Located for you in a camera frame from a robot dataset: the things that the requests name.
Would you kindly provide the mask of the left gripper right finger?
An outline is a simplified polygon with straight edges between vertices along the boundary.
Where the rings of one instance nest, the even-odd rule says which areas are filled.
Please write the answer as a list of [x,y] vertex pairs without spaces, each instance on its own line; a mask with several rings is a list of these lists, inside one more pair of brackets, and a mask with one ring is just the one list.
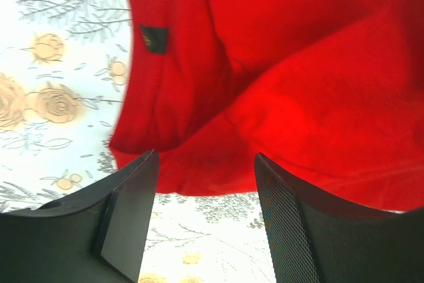
[[423,210],[393,212],[337,197],[263,154],[258,197],[278,282],[422,282]]

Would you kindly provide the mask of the red t-shirt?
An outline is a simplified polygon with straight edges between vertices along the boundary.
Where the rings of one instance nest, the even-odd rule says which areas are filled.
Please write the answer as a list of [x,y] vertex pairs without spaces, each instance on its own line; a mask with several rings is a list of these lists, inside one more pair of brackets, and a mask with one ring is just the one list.
[[158,192],[255,190],[265,154],[385,210],[423,206],[423,0],[130,0],[110,149],[160,155]]

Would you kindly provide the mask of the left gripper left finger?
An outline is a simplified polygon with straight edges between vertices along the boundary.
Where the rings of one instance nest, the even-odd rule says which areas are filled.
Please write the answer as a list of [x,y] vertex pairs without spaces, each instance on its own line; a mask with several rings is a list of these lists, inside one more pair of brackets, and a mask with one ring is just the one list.
[[136,282],[160,167],[144,153],[42,207],[1,215],[2,282]]

